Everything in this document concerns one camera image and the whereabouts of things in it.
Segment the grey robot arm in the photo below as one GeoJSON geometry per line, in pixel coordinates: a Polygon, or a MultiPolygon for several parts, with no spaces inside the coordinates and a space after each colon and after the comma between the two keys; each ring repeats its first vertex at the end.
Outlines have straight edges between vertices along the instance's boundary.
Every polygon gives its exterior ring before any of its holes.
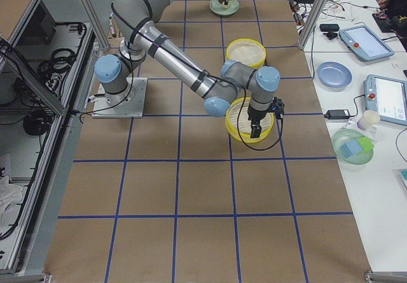
{"type": "Polygon", "coordinates": [[[251,137],[257,138],[261,120],[267,113],[277,119],[284,114],[283,102],[274,96],[280,74],[273,67],[254,69],[235,60],[227,60],[220,77],[210,75],[182,52],[155,24],[172,0],[113,0],[111,10],[124,44],[115,54],[97,59],[95,74],[109,102],[122,99],[129,91],[127,78],[147,56],[158,61],[203,100],[207,114],[222,117],[243,89],[251,91],[248,106],[251,137]]]}

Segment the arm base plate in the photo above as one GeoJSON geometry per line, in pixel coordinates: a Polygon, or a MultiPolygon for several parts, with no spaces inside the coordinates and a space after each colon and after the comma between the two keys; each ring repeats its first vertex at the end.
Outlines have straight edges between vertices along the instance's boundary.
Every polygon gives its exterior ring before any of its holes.
{"type": "Polygon", "coordinates": [[[91,115],[94,118],[142,118],[146,97],[147,78],[127,78],[127,88],[117,95],[104,91],[99,84],[98,94],[91,115]]]}

